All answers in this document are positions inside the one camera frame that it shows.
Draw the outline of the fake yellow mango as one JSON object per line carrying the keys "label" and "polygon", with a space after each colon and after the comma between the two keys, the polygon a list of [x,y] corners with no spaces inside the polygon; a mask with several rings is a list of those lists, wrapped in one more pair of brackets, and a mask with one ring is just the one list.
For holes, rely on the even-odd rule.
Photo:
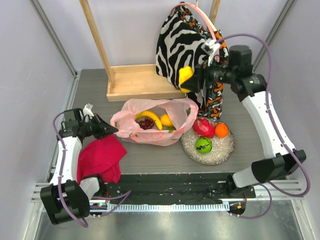
{"label": "fake yellow mango", "polygon": [[182,67],[178,72],[178,86],[184,93],[190,92],[190,90],[183,88],[182,84],[189,80],[194,74],[194,70],[190,66]]}

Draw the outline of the pink plastic bag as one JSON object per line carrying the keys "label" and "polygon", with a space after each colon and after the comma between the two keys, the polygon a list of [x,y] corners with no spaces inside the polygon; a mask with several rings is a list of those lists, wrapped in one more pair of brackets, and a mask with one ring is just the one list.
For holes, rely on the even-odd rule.
{"label": "pink plastic bag", "polygon": [[188,98],[130,99],[112,116],[110,124],[126,142],[169,146],[192,128],[197,115],[197,104]]}

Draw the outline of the fake banana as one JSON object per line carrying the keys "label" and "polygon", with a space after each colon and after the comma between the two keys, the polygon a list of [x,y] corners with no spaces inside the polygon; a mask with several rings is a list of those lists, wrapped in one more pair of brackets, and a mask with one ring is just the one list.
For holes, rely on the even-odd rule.
{"label": "fake banana", "polygon": [[145,110],[141,113],[136,114],[136,116],[135,116],[136,119],[139,119],[141,117],[148,117],[148,118],[152,119],[154,121],[155,125],[157,126],[157,128],[160,131],[163,130],[163,125],[160,121],[160,118],[154,112],[152,112],[150,110]]}

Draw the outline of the fake red fruit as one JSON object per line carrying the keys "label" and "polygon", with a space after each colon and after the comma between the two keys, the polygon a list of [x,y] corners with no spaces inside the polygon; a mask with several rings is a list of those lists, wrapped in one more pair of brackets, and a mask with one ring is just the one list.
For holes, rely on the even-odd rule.
{"label": "fake red fruit", "polygon": [[199,137],[212,139],[215,136],[215,127],[213,123],[204,117],[197,116],[192,124],[192,127],[188,128],[187,130],[193,130],[193,132]]}

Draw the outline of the fake orange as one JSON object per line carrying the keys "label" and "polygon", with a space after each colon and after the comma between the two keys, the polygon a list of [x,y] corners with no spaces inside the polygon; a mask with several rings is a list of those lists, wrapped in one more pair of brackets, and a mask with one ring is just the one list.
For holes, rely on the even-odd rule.
{"label": "fake orange", "polygon": [[229,134],[229,128],[225,123],[217,123],[215,125],[215,135],[219,138],[225,138]]}

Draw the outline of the fake green apple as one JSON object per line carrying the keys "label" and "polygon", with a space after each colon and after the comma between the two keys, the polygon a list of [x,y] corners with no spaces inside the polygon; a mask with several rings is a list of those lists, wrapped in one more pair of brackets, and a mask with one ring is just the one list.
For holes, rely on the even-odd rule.
{"label": "fake green apple", "polygon": [[197,139],[195,147],[200,154],[208,154],[212,151],[213,143],[208,137],[200,137]]}

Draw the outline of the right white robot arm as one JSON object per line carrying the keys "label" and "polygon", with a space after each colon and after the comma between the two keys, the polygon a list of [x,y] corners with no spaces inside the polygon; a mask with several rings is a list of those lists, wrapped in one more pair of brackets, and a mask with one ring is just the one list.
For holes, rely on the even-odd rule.
{"label": "right white robot arm", "polygon": [[238,197],[246,187],[286,177],[306,160],[305,151],[297,150],[286,135],[267,91],[265,78],[253,73],[252,51],[248,46],[230,47],[226,64],[185,66],[179,70],[178,79],[181,89],[193,93],[199,93],[212,83],[229,84],[254,123],[264,159],[227,177],[225,190],[230,197]]}

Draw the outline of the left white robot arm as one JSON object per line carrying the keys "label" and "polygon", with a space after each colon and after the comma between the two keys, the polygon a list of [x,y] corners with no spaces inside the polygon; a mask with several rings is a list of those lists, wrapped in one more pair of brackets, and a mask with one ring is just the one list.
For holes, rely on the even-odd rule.
{"label": "left white robot arm", "polygon": [[49,185],[40,190],[40,199],[53,225],[76,221],[87,228],[90,200],[100,200],[106,195],[107,188],[98,173],[77,181],[83,140],[91,136],[102,140],[118,131],[92,108],[88,103],[84,108],[65,110],[58,114],[63,117],[60,126],[52,124],[58,143],[57,165]]}

